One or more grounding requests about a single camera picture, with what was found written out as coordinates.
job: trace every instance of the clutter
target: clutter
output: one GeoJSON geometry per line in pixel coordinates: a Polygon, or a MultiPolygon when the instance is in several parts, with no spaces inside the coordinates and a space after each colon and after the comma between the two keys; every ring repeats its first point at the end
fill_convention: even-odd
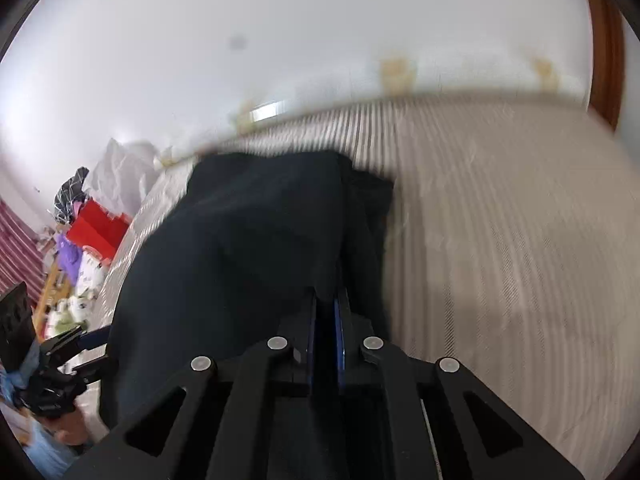
{"type": "Polygon", "coordinates": [[[123,145],[111,139],[82,190],[112,214],[133,218],[160,175],[157,155],[148,142],[123,145]]]}
{"type": "Polygon", "coordinates": [[[54,240],[55,235],[55,229],[49,226],[44,226],[40,232],[36,233],[36,249],[41,253],[46,253],[51,246],[56,244],[54,240]]]}
{"type": "Polygon", "coordinates": [[[66,238],[80,248],[92,248],[102,260],[111,261],[128,228],[129,223],[122,216],[114,217],[96,201],[89,200],[66,238]]]}
{"type": "Polygon", "coordinates": [[[77,322],[69,307],[70,300],[60,300],[56,305],[56,309],[49,313],[44,333],[45,339],[50,339],[63,332],[67,332],[76,326],[81,326],[83,330],[87,329],[88,323],[86,317],[82,321],[77,322]]]}
{"type": "Polygon", "coordinates": [[[84,202],[86,195],[82,192],[82,184],[89,174],[87,168],[78,168],[76,174],[67,180],[58,191],[54,200],[54,216],[56,222],[71,224],[74,221],[74,202],[84,202]]]}
{"type": "Polygon", "coordinates": [[[33,311],[33,326],[39,340],[43,340],[47,325],[47,317],[55,309],[59,300],[71,295],[72,285],[66,272],[60,269],[58,258],[49,269],[49,275],[40,294],[38,304],[33,311]]]}
{"type": "Polygon", "coordinates": [[[94,309],[94,300],[89,297],[72,296],[69,298],[69,313],[74,322],[82,323],[88,321],[88,317],[94,309]]]}

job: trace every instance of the white wall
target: white wall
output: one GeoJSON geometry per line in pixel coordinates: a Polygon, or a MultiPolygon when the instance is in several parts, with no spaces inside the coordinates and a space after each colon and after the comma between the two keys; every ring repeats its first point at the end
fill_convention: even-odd
{"type": "Polygon", "coordinates": [[[44,210],[110,137],[163,148],[223,135],[247,101],[302,111],[380,95],[393,56],[415,64],[418,91],[540,90],[540,57],[582,102],[587,0],[41,0],[0,64],[5,169],[44,210]]]}
{"type": "Polygon", "coordinates": [[[20,191],[12,178],[0,168],[0,198],[11,208],[11,211],[36,233],[45,225],[55,224],[51,216],[43,216],[40,211],[37,211],[38,207],[27,204],[24,197],[25,193],[20,191]]]}
{"type": "Polygon", "coordinates": [[[640,164],[640,40],[623,18],[625,34],[625,89],[616,137],[640,164]]]}

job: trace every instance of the black metal bracket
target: black metal bracket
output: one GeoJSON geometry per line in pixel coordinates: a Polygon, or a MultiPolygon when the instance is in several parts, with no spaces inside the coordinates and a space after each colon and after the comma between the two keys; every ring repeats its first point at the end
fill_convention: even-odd
{"type": "Polygon", "coordinates": [[[457,360],[422,362],[375,337],[345,292],[282,320],[278,336],[238,358],[195,358],[64,478],[267,478],[279,397],[328,415],[345,462],[333,478],[582,478],[457,360]]]}
{"type": "Polygon", "coordinates": [[[43,342],[38,367],[27,388],[15,391],[14,404],[46,418],[58,418],[75,410],[76,397],[86,391],[88,384],[110,373],[115,363],[108,356],[102,356],[74,368],[70,374],[62,373],[58,368],[82,350],[105,344],[109,331],[109,326],[89,333],[75,327],[43,342]]]}

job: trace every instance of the blue cloth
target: blue cloth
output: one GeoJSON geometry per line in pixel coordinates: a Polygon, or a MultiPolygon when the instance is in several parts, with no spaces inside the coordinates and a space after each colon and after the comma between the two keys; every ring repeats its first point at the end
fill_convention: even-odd
{"type": "Polygon", "coordinates": [[[38,367],[39,360],[40,343],[38,343],[37,339],[34,339],[18,370],[11,373],[6,373],[3,369],[0,370],[0,394],[8,404],[14,403],[14,390],[16,388],[23,390],[27,387],[29,378],[38,367]]]}
{"type": "MultiPolygon", "coordinates": [[[[7,404],[13,405],[16,388],[25,389],[29,378],[38,367],[40,344],[31,343],[20,369],[6,373],[0,368],[0,394],[7,404]]],[[[24,447],[33,465],[46,480],[57,480],[78,456],[67,446],[58,442],[37,420],[31,423],[31,443],[24,447]]]]}
{"type": "Polygon", "coordinates": [[[37,420],[31,423],[31,443],[24,448],[33,465],[46,480],[58,480],[78,459],[67,446],[58,442],[37,420]]]}

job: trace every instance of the purple cloth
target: purple cloth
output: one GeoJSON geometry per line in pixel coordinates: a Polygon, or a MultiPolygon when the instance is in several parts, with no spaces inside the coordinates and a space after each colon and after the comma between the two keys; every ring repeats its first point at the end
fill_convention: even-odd
{"type": "Polygon", "coordinates": [[[55,238],[58,249],[58,265],[66,272],[71,285],[76,286],[82,261],[82,249],[67,240],[65,235],[56,235],[55,238]]]}

